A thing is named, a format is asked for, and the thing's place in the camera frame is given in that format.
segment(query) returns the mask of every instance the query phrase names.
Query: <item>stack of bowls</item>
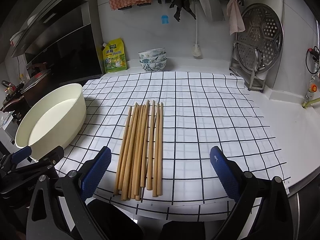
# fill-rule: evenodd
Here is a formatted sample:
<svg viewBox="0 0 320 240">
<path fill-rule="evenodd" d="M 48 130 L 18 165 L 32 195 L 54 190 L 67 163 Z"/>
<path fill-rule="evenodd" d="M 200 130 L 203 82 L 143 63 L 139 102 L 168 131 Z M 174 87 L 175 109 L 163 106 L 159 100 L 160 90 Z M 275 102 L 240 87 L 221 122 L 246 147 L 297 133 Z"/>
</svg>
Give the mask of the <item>stack of bowls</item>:
<svg viewBox="0 0 320 240">
<path fill-rule="evenodd" d="M 145 71 L 163 70 L 167 63 L 165 48 L 139 52 L 140 64 Z"/>
</svg>

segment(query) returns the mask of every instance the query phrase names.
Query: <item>seasoning packet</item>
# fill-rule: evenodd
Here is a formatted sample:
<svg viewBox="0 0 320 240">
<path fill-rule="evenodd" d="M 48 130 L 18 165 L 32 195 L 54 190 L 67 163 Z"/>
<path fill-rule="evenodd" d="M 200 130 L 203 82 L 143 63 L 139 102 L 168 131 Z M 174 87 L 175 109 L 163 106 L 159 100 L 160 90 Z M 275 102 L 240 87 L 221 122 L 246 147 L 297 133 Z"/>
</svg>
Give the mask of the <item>seasoning packet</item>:
<svg viewBox="0 0 320 240">
<path fill-rule="evenodd" d="M 106 73 L 127 69 L 124 45 L 121 38 L 109 41 L 103 50 L 103 61 Z"/>
</svg>

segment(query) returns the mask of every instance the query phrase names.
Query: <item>cream-colored basin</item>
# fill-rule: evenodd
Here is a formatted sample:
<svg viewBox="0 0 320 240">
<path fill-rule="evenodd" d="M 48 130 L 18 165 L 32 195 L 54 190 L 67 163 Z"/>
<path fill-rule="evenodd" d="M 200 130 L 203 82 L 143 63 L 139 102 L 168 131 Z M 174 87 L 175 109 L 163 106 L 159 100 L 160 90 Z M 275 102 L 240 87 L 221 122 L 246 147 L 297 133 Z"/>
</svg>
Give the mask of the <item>cream-colored basin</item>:
<svg viewBox="0 0 320 240">
<path fill-rule="evenodd" d="M 80 84 L 60 87 L 37 102 L 18 127 L 18 148 L 29 145 L 31 157 L 39 160 L 58 145 L 63 148 L 74 139 L 86 117 Z"/>
</svg>

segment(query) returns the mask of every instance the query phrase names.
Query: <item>bowl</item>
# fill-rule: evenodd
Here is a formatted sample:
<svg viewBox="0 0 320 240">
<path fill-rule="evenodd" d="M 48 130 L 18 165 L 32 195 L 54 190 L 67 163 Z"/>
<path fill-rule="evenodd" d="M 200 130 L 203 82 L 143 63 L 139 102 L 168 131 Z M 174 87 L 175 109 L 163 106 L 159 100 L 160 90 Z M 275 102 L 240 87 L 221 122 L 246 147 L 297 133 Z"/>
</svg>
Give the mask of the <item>bowl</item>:
<svg viewBox="0 0 320 240">
<path fill-rule="evenodd" d="M 86 105 L 80 84 L 59 87 L 40 99 L 20 123 L 15 144 L 29 145 L 39 160 L 58 145 L 66 148 L 81 129 Z"/>
<path fill-rule="evenodd" d="M 151 49 L 151 50 L 139 52 L 139 58 L 154 57 L 154 56 L 162 55 L 164 53 L 165 53 L 165 48 Z"/>
<path fill-rule="evenodd" d="M 150 72 L 156 72 L 156 71 L 161 71 L 164 69 L 165 64 L 167 63 L 167 60 L 163 60 L 157 63 L 141 63 L 142 68 L 145 71 L 150 71 Z"/>
<path fill-rule="evenodd" d="M 158 63 L 160 61 L 164 61 L 165 59 L 167 59 L 166 53 L 155 57 L 142 58 L 140 59 L 140 63 Z"/>
</svg>

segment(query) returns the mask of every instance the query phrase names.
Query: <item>white tablecloth with black grid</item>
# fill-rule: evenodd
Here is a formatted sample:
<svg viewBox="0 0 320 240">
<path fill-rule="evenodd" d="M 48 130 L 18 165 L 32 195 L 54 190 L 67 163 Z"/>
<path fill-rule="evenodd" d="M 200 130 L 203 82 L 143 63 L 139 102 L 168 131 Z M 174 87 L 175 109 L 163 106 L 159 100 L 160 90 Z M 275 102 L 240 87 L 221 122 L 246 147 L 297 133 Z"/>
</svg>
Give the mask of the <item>white tablecloth with black grid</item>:
<svg viewBox="0 0 320 240">
<path fill-rule="evenodd" d="M 219 146 L 243 171 L 264 179 L 280 176 L 288 187 L 290 176 L 281 148 L 240 77 L 139 73 L 90 80 L 83 86 L 83 94 L 87 117 L 56 169 L 60 176 L 78 170 L 108 146 L 112 160 L 95 198 L 153 218 L 225 219 L 234 201 L 226 196 L 211 166 L 213 146 Z M 140 201 L 121 201 L 113 189 L 128 108 L 147 100 L 164 103 L 163 195 L 152 197 L 152 191 L 144 188 Z"/>
</svg>

